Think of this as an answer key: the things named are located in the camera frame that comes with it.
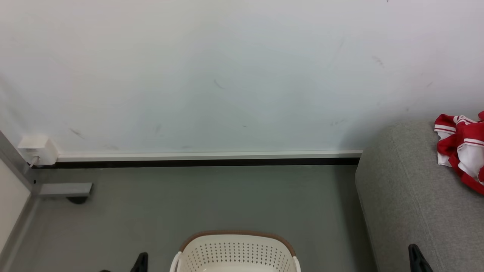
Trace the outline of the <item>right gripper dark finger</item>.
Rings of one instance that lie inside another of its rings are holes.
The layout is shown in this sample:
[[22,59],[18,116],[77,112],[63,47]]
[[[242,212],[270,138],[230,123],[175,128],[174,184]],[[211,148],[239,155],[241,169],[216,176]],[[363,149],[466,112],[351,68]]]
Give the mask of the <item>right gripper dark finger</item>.
[[408,246],[408,253],[411,272],[433,272],[433,269],[416,244],[411,243]]

